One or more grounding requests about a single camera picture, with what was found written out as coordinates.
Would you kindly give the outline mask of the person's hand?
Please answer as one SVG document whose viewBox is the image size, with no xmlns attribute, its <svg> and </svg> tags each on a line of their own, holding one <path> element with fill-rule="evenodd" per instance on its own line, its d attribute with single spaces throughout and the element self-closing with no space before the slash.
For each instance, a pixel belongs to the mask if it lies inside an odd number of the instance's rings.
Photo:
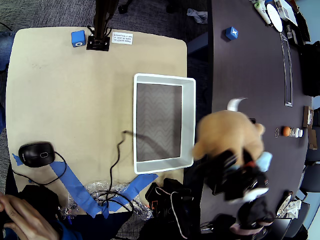
<svg viewBox="0 0 320 240">
<path fill-rule="evenodd" d="M 11 219 L 11 222 L 4 224 L 4 228 L 13 230 L 21 240 L 59 240 L 61 238 L 51 224 L 24 199 L 2 194 L 0 211 L 5 211 Z"/>
</svg>

